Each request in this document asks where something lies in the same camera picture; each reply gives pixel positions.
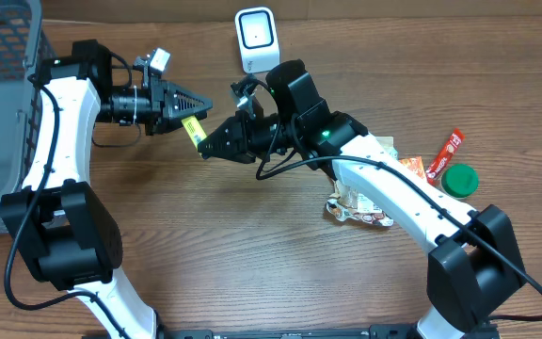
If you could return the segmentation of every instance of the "orange package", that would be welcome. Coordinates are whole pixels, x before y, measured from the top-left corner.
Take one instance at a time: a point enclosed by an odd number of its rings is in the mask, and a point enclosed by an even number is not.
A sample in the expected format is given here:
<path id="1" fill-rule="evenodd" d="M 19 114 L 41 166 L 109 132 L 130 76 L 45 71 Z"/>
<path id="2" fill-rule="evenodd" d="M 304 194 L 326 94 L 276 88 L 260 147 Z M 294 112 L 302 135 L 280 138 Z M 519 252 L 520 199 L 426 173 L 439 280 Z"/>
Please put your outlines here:
<path id="1" fill-rule="evenodd" d="M 405 165 L 405 167 L 408 168 L 410 171 L 417 174 L 417 176 L 426 180 L 425 170 L 423 169 L 422 158 L 420 156 L 416 156 L 416 157 L 412 157 L 408 159 L 401 159 L 399 160 L 399 162 Z"/>

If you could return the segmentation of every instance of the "red packaged stick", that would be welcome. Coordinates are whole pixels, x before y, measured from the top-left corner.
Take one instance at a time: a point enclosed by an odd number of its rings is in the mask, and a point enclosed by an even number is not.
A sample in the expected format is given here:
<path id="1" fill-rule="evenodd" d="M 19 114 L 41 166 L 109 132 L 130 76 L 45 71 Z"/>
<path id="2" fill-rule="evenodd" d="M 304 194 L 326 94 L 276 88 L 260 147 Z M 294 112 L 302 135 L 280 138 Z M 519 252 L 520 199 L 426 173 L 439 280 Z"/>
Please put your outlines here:
<path id="1" fill-rule="evenodd" d="M 453 157 L 453 154 L 455 154 L 455 151 L 457 151 L 464 138 L 465 136 L 463 133 L 461 133 L 458 128 L 455 128 L 451 134 L 451 137 L 449 137 L 449 141 L 442 146 L 442 150 L 440 150 L 440 153 L 438 153 L 436 159 L 434 159 L 432 164 L 430 164 L 430 167 L 425 172 L 425 176 L 427 177 L 430 185 L 433 185 L 436 182 L 442 171 L 447 167 L 449 161 Z"/>

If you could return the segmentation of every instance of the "wooden table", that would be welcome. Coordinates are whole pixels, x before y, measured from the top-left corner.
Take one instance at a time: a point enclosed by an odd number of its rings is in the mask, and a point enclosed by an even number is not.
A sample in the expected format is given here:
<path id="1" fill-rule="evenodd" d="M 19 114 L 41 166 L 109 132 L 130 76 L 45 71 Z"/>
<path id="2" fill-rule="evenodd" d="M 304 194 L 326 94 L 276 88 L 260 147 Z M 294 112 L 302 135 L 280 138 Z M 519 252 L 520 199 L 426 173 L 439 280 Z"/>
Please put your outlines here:
<path id="1" fill-rule="evenodd" d="M 527 270 L 542 283 L 542 17 L 282 22 L 282 59 L 301 58 L 331 109 L 379 136 L 401 157 L 429 164 L 454 127 L 454 158 L 472 165 L 477 208 L 513 220 Z M 242 77 L 233 23 L 47 24 L 59 55 L 98 39 L 133 60 L 157 46 L 173 54 L 167 77 L 215 102 L 204 128 L 233 114 L 229 84 Z M 126 79 L 118 73 L 119 83 Z M 263 98 L 267 112 L 275 108 Z M 135 136 L 98 126 L 100 142 Z M 425 313 L 426 261 L 398 226 L 341 224 L 324 210 L 332 185 L 302 168 L 265 182 L 255 165 L 203 161 L 183 131 L 130 149 L 94 149 L 91 182 L 118 222 L 123 266 L 172 329 L 215 331 L 364 327 Z M 0 338 L 78 338 L 102 328 L 73 300 L 47 311 L 14 309 L 3 293 L 10 239 L 0 235 Z M 26 302 L 57 295 L 22 261 L 14 291 Z M 500 311 L 541 314 L 530 287 Z M 500 323 L 504 338 L 542 337 L 542 323 Z"/>

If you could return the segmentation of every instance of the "crumpled wrapper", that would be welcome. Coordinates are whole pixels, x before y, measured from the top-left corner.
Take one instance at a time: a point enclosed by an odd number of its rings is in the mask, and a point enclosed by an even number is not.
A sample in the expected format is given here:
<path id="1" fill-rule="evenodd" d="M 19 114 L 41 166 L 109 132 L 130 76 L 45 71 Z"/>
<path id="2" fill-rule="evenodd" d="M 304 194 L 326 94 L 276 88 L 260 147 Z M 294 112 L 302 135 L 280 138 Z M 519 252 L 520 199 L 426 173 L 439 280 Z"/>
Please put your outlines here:
<path id="1" fill-rule="evenodd" d="M 390 156 L 398 159 L 393 137 L 375 138 Z M 327 198 L 326 210 L 339 221 L 353 219 L 384 227 L 392 226 L 394 223 L 374 202 L 358 193 L 355 189 L 338 181 L 334 182 L 334 193 Z"/>

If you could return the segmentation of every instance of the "green lid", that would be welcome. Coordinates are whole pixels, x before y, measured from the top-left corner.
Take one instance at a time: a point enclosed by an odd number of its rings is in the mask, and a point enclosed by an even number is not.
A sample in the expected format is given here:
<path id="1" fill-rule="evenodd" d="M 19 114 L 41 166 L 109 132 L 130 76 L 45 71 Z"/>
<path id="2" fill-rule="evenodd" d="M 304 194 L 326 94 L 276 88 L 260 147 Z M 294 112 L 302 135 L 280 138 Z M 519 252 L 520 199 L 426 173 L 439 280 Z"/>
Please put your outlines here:
<path id="1" fill-rule="evenodd" d="M 456 198 L 466 198 L 478 188 L 478 174 L 468 165 L 458 164 L 442 174 L 442 188 Z"/>

